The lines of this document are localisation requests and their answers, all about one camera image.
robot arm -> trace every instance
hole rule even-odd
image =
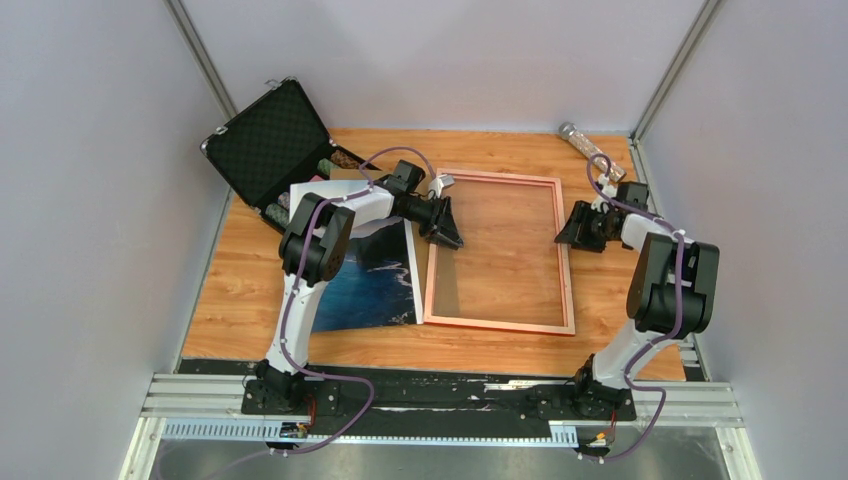
[[[303,379],[283,354],[282,343],[294,363],[306,365],[318,304],[327,283],[339,272],[352,236],[366,236],[385,226],[387,218],[402,217],[418,223],[419,233],[430,243],[452,249],[463,246],[453,219],[451,199],[442,196],[453,179],[446,175],[434,179],[429,185],[434,194],[424,198],[414,193],[423,178],[421,168],[401,160],[391,175],[374,182],[363,196],[351,194],[368,188],[364,180],[331,180],[291,186],[293,215],[279,250],[285,271],[283,307],[265,360],[256,368],[257,381],[263,384],[263,396],[274,396],[273,403],[282,405],[282,411],[297,407],[302,397],[299,384]],[[325,198],[343,200],[323,207],[313,229],[313,213]],[[304,257],[307,239],[311,240]],[[301,279],[297,282],[301,268]],[[287,311],[292,294],[294,297]]]
[[[619,203],[647,212],[647,185],[625,182],[615,188],[600,183],[604,193],[612,193]],[[674,330],[678,242],[656,219],[618,208],[600,196],[592,204],[577,202],[556,238],[559,243],[592,252],[602,252],[611,240],[620,240],[623,247],[640,255],[627,295],[629,320],[575,375],[574,402],[587,416],[608,415],[621,406],[629,390],[625,381],[628,365],[630,376],[635,377],[665,347],[690,333],[703,332],[709,325],[715,296],[718,248],[684,238],[682,326],[674,338],[658,341]],[[651,345],[650,350],[634,361],[646,345]]]

metal floor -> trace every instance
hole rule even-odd
[[[637,438],[620,426],[623,449]],[[656,428],[627,459],[606,465],[578,460],[554,448],[330,445],[314,453],[260,457],[220,476],[207,477],[233,460],[264,450],[263,444],[231,441],[163,441],[152,480],[401,480],[401,479],[729,479],[715,430]]]

ocean photograph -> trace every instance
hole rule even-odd
[[[403,221],[352,238],[341,270],[321,297],[312,331],[413,325],[411,282]]]

wooden table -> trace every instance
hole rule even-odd
[[[433,165],[562,180],[566,212],[594,198],[586,159],[553,134],[432,130],[334,129],[333,138],[362,157],[392,145],[415,147]],[[592,140],[635,180],[627,140]],[[375,164],[391,170],[411,154],[387,154]],[[283,296],[280,235],[241,200],[234,200],[198,300],[184,357],[258,360],[274,334]],[[571,250],[577,335],[573,337],[435,325],[367,328],[312,335],[310,361],[492,373],[571,375],[627,321],[625,299],[638,255],[611,244],[603,254]],[[677,348],[661,352],[642,378],[683,380]]]

white wall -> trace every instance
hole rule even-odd
[[[702,0],[184,0],[245,108],[296,75],[330,126],[631,130]]]
[[[161,2],[0,7],[0,478],[117,477],[214,237],[222,120]]]
[[[726,2],[645,141],[676,225],[721,248],[701,339],[764,478],[844,478],[848,4]]]

